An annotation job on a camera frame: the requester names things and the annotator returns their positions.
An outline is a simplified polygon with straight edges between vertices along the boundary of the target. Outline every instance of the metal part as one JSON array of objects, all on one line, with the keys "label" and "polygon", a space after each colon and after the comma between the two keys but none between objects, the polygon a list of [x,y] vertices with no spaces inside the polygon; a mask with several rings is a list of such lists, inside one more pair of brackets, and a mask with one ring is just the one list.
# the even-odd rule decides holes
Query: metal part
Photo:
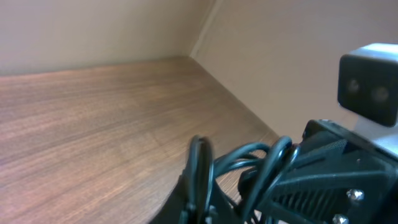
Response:
[{"label": "metal part", "polygon": [[362,190],[351,189],[347,191],[347,196],[349,199],[358,202],[362,201],[365,198],[365,193]]},{"label": "metal part", "polygon": [[344,215],[337,214],[333,217],[334,224],[348,224],[348,218]]}]

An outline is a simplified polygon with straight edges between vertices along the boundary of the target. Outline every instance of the metal bolt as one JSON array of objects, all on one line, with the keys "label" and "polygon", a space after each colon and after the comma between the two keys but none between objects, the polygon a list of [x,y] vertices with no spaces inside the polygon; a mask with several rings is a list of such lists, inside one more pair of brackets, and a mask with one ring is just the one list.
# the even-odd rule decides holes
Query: metal bolt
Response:
[{"label": "metal bolt", "polygon": [[333,217],[334,224],[348,224],[348,218],[344,215],[337,214]]},{"label": "metal bolt", "polygon": [[352,201],[359,202],[365,198],[365,193],[362,190],[351,189],[347,191],[347,196]]}]

